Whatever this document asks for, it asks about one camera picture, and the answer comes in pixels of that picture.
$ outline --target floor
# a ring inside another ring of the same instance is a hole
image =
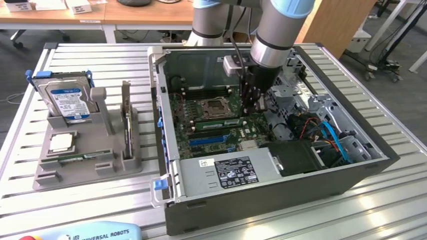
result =
[[[364,25],[364,30],[374,34],[380,25],[386,21],[387,14],[379,19],[368,19]],[[395,20],[384,38],[399,27],[402,22]],[[0,73],[3,75],[3,87],[0,87],[0,146],[3,145],[11,123],[19,108],[17,104],[9,104],[4,99],[16,93],[25,91],[27,82],[24,78],[25,70],[33,69],[40,57],[45,42],[60,42],[61,36],[55,31],[31,30],[24,33],[19,41],[24,44],[24,49],[16,50],[11,44],[9,36],[13,31],[0,32]],[[68,30],[72,43],[104,43],[104,33],[96,30]],[[146,36],[146,31],[130,31],[127,33],[135,39],[142,40]],[[162,34],[151,31],[146,36],[143,43],[159,42]],[[130,40],[123,39],[123,35],[116,32],[119,43],[128,43]],[[391,54],[390,59],[398,61],[402,65],[400,75],[403,81],[392,83],[388,74],[376,74],[376,79],[364,81],[366,68],[347,56],[340,58],[342,63],[350,69],[351,73],[363,82],[368,90],[374,93],[380,102],[391,110],[407,128],[412,131],[420,141],[427,144],[427,128],[424,127],[424,119],[427,118],[427,65],[419,68],[419,73],[411,73],[407,69],[427,51],[427,35],[418,32],[415,29],[408,33],[403,42]],[[364,59],[370,58],[370,52],[363,51],[360,56]]]

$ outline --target motherboard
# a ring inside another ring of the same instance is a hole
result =
[[[236,87],[170,94],[180,159],[258,148],[276,138],[264,114],[240,117]]]

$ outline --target power supply label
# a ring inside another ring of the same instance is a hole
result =
[[[259,182],[248,156],[216,161],[215,168],[223,189]]]

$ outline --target wooden desk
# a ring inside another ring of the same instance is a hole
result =
[[[191,30],[194,5],[187,0],[166,4],[152,0],[148,6],[131,7],[116,0],[106,4],[103,30],[107,43],[116,43],[116,30]]]
[[[316,0],[296,43],[322,43],[340,57],[375,0]],[[107,43],[116,43],[116,30],[191,30],[192,3],[152,0],[131,7],[116,0],[92,5],[94,12],[72,15],[68,10],[9,12],[0,0],[0,29],[103,30]]]
[[[110,0],[104,21],[106,24],[192,25],[194,5],[187,0],[174,4],[152,0],[148,6],[131,7]]]
[[[9,12],[0,0],[0,29],[19,30],[103,30],[106,4],[92,5],[92,12],[73,15],[69,10]]]
[[[296,43],[322,43],[340,58],[376,0],[315,0]]]
[[[73,15],[68,9],[36,11],[36,6],[33,4],[32,9],[32,11],[9,12],[4,0],[0,0],[0,23],[88,24],[85,22],[87,20],[95,21],[98,24],[104,23],[106,4],[92,5],[92,12],[76,15]]]

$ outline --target cpu socket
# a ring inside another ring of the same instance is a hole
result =
[[[204,118],[218,119],[224,117],[234,117],[235,113],[232,112],[228,103],[228,100],[223,97],[202,100],[200,105],[203,108]]]

